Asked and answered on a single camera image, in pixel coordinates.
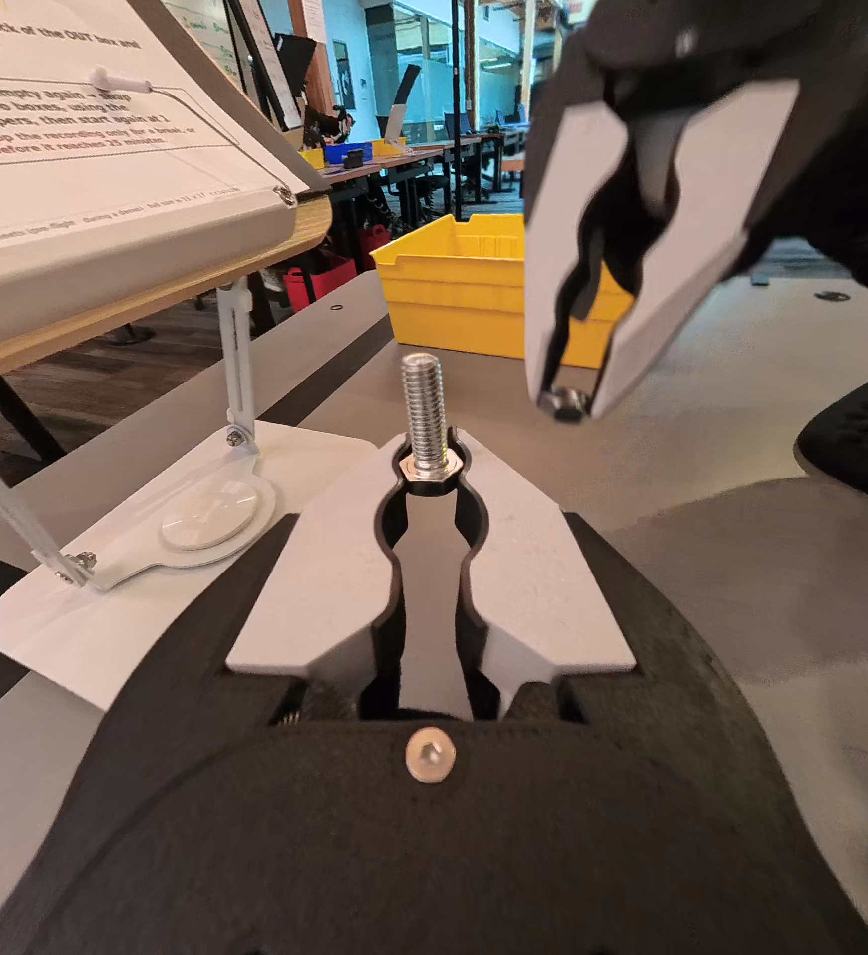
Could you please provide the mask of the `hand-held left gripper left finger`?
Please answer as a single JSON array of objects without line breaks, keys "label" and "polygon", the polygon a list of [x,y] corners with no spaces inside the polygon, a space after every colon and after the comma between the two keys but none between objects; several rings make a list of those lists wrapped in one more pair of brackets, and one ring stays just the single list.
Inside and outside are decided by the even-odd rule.
[{"label": "hand-held left gripper left finger", "polygon": [[397,435],[313,498],[289,532],[225,663],[331,686],[363,718],[398,709],[406,610],[394,548],[408,528]]}]

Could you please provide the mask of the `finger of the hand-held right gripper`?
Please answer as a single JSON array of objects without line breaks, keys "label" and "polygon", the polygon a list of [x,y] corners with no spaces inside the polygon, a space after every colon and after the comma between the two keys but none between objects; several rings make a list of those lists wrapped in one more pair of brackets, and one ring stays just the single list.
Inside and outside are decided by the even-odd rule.
[{"label": "finger of the hand-held right gripper", "polygon": [[[560,118],[537,194],[525,218],[524,369],[527,393],[537,406],[554,388],[577,290],[598,277],[603,252],[590,253],[583,220],[619,170],[627,153],[627,126],[607,104],[578,104]],[[612,410],[624,386],[605,358],[592,394],[592,410]]]},{"label": "finger of the hand-held right gripper", "polygon": [[751,81],[686,123],[672,164],[678,204],[643,258],[640,292],[610,336],[592,418],[606,417],[641,381],[737,260],[798,92],[794,78]]}]

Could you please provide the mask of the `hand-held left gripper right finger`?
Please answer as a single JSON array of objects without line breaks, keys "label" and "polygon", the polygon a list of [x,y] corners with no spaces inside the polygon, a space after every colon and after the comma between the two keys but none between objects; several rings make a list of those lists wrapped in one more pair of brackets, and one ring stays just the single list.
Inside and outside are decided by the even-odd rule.
[{"label": "hand-held left gripper right finger", "polygon": [[528,684],[634,671],[633,651],[565,512],[467,432],[455,527],[469,550],[456,648],[475,718],[501,718]]}]

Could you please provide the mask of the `silver hex nut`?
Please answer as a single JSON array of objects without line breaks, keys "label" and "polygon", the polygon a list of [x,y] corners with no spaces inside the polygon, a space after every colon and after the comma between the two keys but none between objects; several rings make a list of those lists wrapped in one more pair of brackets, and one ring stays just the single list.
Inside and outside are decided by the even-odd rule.
[{"label": "silver hex nut", "polygon": [[554,421],[580,424],[591,415],[592,397],[577,388],[554,387],[542,390],[537,407]]}]

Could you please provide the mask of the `silver hex bolt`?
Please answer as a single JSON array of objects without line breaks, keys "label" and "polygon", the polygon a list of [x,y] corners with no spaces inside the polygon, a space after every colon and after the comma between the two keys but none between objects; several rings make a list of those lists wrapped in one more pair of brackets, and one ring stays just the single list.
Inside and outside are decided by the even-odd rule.
[{"label": "silver hex bolt", "polygon": [[397,467],[409,493],[446,495],[456,488],[464,460],[450,445],[440,359],[427,352],[408,354],[401,376],[409,428]]}]

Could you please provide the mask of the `person's right hand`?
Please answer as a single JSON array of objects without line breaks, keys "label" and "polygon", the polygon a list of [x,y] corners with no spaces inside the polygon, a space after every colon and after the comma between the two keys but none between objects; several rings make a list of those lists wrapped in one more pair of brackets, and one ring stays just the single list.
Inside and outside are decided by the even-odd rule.
[{"label": "person's right hand", "polygon": [[868,288],[868,72],[843,127],[754,230],[737,269],[786,238],[804,239]]}]

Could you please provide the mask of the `yellow plastic bin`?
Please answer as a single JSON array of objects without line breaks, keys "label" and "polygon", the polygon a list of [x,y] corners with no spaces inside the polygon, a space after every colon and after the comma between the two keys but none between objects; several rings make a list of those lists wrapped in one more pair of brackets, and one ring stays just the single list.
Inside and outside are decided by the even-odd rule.
[{"label": "yellow plastic bin", "polygon": [[371,252],[395,339],[523,359],[522,214],[441,217]]}]

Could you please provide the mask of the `white metal document stand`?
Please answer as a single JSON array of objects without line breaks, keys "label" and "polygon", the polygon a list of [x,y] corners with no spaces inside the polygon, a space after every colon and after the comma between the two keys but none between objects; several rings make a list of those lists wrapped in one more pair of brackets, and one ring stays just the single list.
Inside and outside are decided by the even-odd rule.
[{"label": "white metal document stand", "polygon": [[[331,311],[333,331],[341,325],[357,335],[383,309],[389,317],[379,280],[363,275],[276,328],[289,319],[322,317]],[[253,345],[259,338],[252,343],[254,388]],[[124,530],[138,520],[154,518],[157,506],[171,492],[206,477],[209,466],[225,461],[231,448],[225,443],[223,429],[224,372],[222,364],[217,364],[223,374],[222,412],[209,424],[209,435],[197,438],[195,445],[179,457],[170,449],[175,444],[172,439],[157,438],[156,451],[166,452],[171,462],[164,468],[157,464],[156,474],[143,478],[141,488],[129,492],[126,499],[104,504],[105,513],[90,518],[85,529],[64,529],[62,507],[38,504],[34,483],[22,488],[22,482],[16,487],[22,501],[58,543],[74,545],[77,552],[93,551],[103,560],[103,548],[117,543]],[[255,403],[260,411],[256,388]],[[261,459],[255,472],[273,485],[276,494],[274,513],[262,530],[284,514],[300,512],[310,498],[374,451],[363,439],[261,420],[256,425],[256,436]],[[100,710],[109,709],[156,640],[236,559],[227,557],[209,567],[144,570],[112,591],[99,594],[89,588],[71,587],[46,568],[35,569],[34,558],[22,556],[22,542],[10,541],[14,533],[3,519],[0,531],[9,532],[8,554],[21,556],[23,567],[22,579],[0,596],[0,653]]]}]

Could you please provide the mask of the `long wooden desk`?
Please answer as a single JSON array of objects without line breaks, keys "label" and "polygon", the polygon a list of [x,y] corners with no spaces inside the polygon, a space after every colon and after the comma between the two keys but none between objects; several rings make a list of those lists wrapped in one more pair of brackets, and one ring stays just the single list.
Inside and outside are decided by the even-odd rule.
[{"label": "long wooden desk", "polygon": [[463,136],[459,149],[448,140],[417,143],[406,156],[316,171],[331,185],[334,204],[369,199],[376,189],[385,215],[403,231],[457,211],[462,221],[521,213],[525,134],[525,127],[498,127]]}]

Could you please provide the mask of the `black framed sign board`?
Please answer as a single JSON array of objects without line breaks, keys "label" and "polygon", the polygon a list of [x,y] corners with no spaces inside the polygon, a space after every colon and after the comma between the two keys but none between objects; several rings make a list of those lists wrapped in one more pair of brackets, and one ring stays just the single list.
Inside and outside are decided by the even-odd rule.
[{"label": "black framed sign board", "polygon": [[225,1],[242,84],[249,98],[276,128],[299,137],[303,113],[275,49],[260,1]]}]

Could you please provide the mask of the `whiteboard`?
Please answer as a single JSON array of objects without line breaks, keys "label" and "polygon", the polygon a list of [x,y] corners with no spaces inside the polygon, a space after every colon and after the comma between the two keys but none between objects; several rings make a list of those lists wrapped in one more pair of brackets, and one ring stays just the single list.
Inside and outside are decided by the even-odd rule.
[{"label": "whiteboard", "polygon": [[163,4],[231,83],[245,89],[225,1],[163,1]]}]

